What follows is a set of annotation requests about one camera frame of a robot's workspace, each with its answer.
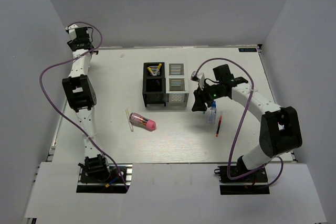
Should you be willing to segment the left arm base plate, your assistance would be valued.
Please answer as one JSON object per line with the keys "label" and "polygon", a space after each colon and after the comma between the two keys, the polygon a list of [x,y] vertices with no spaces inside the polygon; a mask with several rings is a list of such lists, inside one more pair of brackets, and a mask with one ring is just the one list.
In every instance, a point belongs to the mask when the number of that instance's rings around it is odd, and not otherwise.
{"label": "left arm base plate", "polygon": [[110,171],[103,175],[102,178],[94,178],[89,176],[87,172],[80,169],[76,193],[92,193],[92,194],[126,194],[127,189],[123,183],[121,176],[130,187],[132,179],[132,164],[119,165],[120,172],[114,165],[110,165]]}

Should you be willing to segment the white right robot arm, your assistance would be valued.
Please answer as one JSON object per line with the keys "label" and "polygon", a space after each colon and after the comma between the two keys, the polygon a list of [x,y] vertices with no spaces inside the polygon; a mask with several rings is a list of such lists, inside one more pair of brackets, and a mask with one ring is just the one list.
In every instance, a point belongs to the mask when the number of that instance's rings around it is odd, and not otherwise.
{"label": "white right robot arm", "polygon": [[291,107],[282,107],[258,93],[251,80],[234,77],[228,65],[213,69],[215,83],[206,83],[205,76],[194,71],[191,80],[198,83],[193,92],[195,102],[192,111],[206,111],[218,98],[227,97],[244,106],[239,121],[242,126],[245,116],[250,112],[260,123],[259,143],[247,154],[242,155],[234,167],[227,165],[227,177],[230,180],[250,181],[273,158],[291,152],[302,146],[297,111]]}

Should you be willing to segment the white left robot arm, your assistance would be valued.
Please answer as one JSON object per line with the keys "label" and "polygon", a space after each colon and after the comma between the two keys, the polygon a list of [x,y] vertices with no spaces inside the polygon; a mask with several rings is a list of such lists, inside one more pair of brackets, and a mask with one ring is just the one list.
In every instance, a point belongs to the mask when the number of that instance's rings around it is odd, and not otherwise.
{"label": "white left robot arm", "polygon": [[68,105],[74,110],[79,126],[84,130],[85,160],[79,166],[84,174],[104,182],[110,178],[111,168],[108,166],[104,154],[95,147],[97,145],[95,140],[97,131],[94,121],[94,107],[97,104],[97,98],[88,77],[92,59],[91,50],[94,46],[88,29],[89,27],[78,27],[76,24],[66,28],[66,32],[70,36],[70,41],[67,44],[75,61],[69,76],[62,80],[62,86]]}

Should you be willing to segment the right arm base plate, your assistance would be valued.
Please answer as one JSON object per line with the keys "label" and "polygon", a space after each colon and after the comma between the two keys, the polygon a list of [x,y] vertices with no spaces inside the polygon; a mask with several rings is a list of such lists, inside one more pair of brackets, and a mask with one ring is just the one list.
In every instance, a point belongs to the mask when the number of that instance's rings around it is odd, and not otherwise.
{"label": "right arm base plate", "polygon": [[230,180],[227,177],[227,166],[218,166],[214,174],[219,178],[221,195],[269,195],[266,169],[250,174],[244,178]]}

